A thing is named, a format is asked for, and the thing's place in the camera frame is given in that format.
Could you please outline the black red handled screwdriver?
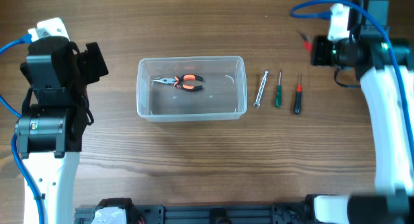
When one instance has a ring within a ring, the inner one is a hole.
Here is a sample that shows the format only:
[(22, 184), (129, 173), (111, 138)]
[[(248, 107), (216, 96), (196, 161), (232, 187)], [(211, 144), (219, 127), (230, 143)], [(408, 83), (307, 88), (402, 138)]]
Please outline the black red handled screwdriver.
[(294, 98), (294, 105), (293, 105), (293, 113), (295, 115), (299, 115), (301, 112), (301, 98), (302, 98), (302, 74), (298, 75), (298, 82), (296, 86), (295, 98)]

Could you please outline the green handled screwdriver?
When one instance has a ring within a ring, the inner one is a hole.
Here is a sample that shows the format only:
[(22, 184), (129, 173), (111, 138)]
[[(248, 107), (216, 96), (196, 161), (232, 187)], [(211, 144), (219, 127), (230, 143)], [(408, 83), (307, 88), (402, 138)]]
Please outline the green handled screwdriver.
[(279, 70), (278, 86), (276, 88), (275, 106), (280, 107), (282, 103), (282, 70)]

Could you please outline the silver combination wrench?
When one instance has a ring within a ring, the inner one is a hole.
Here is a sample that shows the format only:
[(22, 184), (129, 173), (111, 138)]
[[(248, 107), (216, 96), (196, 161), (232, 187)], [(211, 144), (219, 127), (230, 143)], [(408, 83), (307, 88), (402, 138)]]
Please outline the silver combination wrench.
[(262, 80), (261, 80), (261, 84), (260, 84), (260, 87), (259, 87), (259, 91), (258, 91), (257, 96), (256, 96), (256, 100), (253, 103), (253, 106), (255, 108), (259, 108), (261, 106), (261, 97), (263, 96), (263, 91), (265, 89), (265, 84), (267, 82), (267, 76), (268, 76), (268, 74), (269, 74), (269, 71), (268, 70), (265, 70), (264, 71), (264, 74), (263, 74), (263, 77), (262, 77)]

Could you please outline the orange black needle-nose pliers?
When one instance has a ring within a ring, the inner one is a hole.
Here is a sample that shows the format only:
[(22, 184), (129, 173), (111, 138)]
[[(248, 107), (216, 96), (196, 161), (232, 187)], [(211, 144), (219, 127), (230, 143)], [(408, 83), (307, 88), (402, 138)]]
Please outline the orange black needle-nose pliers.
[(184, 74), (182, 76), (175, 76), (173, 78), (155, 78), (153, 82), (172, 85), (176, 89), (180, 89), (183, 91), (201, 91), (203, 86), (201, 85), (186, 85), (184, 84), (185, 81), (199, 81), (202, 82), (204, 79), (201, 76), (195, 74)]

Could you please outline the clear plastic container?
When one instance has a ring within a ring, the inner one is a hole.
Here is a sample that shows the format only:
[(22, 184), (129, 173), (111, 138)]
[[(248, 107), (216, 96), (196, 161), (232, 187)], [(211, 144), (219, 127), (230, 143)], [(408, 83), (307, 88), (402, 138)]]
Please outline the clear plastic container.
[(237, 120), (247, 105), (240, 56), (144, 58), (138, 64), (136, 108), (149, 122)]

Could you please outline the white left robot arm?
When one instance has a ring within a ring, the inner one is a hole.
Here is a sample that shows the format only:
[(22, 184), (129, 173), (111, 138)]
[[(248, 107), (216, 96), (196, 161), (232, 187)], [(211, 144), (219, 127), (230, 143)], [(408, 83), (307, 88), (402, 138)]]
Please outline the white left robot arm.
[(23, 221), (71, 223), (82, 135), (94, 122), (87, 86), (108, 69), (98, 44), (80, 51), (58, 17), (28, 33), (32, 41), (20, 70), (30, 87), (12, 143), (25, 178)]

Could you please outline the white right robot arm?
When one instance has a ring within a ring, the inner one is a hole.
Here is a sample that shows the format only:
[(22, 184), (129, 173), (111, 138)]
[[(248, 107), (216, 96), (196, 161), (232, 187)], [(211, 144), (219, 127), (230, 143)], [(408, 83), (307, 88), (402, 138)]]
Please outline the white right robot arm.
[(329, 0), (317, 18), (330, 23), (317, 36), (311, 63), (352, 68), (369, 108), (375, 142), (374, 194), (309, 195), (305, 221), (413, 222), (413, 49), (390, 39), (388, 0)]

